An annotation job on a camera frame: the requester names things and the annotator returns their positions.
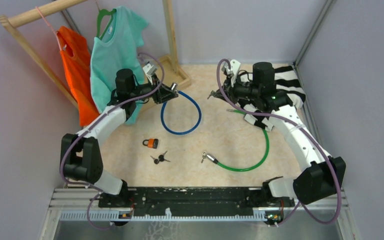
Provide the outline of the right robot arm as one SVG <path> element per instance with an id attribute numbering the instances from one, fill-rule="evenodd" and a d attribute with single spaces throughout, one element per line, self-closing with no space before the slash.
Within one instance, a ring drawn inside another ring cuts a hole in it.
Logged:
<path id="1" fill-rule="evenodd" d="M 298 115 L 306 95 L 293 67 L 257 62 L 249 72 L 241 69 L 238 60 L 222 59 L 216 76 L 218 90 L 211 94 L 244 111 L 252 124 L 278 130 L 298 162 L 298 176 L 275 177 L 263 183 L 264 204 L 275 206 L 288 197 L 308 205 L 341 193 L 346 163 L 328 153 Z"/>

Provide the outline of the green cable lock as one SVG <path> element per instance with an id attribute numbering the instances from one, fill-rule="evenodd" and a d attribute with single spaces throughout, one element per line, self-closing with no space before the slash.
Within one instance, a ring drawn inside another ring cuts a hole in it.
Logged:
<path id="1" fill-rule="evenodd" d="M 268 157 L 268 136 L 244 120 L 244 114 L 225 109 L 203 111 L 199 127 L 199 170 L 220 172 L 220 164 L 231 169 L 250 169 Z"/>

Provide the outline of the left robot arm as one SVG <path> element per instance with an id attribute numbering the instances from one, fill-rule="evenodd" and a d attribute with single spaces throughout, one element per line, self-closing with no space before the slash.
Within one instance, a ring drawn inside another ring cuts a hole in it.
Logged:
<path id="1" fill-rule="evenodd" d="M 104 169 L 100 146 L 128 119 L 138 100 L 151 99 L 163 104 L 179 96 L 178 84 L 170 86 L 158 78 L 155 69 L 145 70 L 146 83 L 138 84 L 131 69 L 117 71 L 115 89 L 104 111 L 88 126 L 75 134 L 67 133 L 61 140 L 59 173 L 68 184 L 79 184 L 110 195 L 118 207 L 129 203 L 127 183 Z"/>

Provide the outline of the blue cable lock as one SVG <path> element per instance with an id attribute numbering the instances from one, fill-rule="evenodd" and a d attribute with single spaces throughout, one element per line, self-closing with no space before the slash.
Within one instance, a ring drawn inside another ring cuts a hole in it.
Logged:
<path id="1" fill-rule="evenodd" d="M 203 111 L 193 97 L 181 90 L 176 93 L 180 97 L 179 100 L 174 103 L 165 102 L 161 107 L 161 125 L 172 135 L 188 135 L 200 126 Z"/>

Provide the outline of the orange padlock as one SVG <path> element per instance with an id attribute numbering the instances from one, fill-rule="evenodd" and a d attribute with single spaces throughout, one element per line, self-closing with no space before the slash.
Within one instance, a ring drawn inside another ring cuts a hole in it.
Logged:
<path id="1" fill-rule="evenodd" d="M 159 139 L 157 138 L 149 138 L 142 141 L 142 145 L 151 149 L 157 149 L 159 146 Z"/>

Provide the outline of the black keys bunch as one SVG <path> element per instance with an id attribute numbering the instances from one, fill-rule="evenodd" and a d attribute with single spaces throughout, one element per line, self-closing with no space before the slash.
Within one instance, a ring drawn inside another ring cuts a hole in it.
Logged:
<path id="1" fill-rule="evenodd" d="M 162 162 L 170 163 L 171 161 L 165 158 L 166 153 L 167 153 L 167 151 L 165 151 L 164 153 L 160 154 L 158 157 L 153 157 L 153 156 L 150 156 L 150 157 L 153 160 L 153 163 L 155 165 L 158 165 L 159 163 L 162 163 Z"/>

